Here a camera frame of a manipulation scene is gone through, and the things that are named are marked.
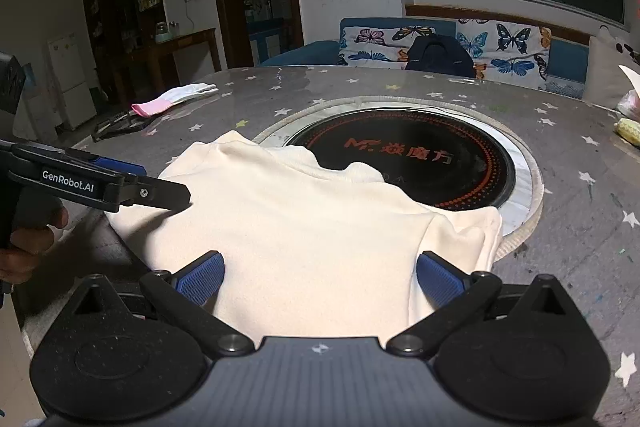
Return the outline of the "person left hand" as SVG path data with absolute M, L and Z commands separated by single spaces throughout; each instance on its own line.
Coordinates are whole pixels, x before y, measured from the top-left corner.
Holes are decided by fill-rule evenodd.
M 63 230 L 66 225 L 68 211 L 62 207 L 43 229 L 16 229 L 10 245 L 1 248 L 2 282 L 17 285 L 28 281 L 55 242 L 53 229 Z

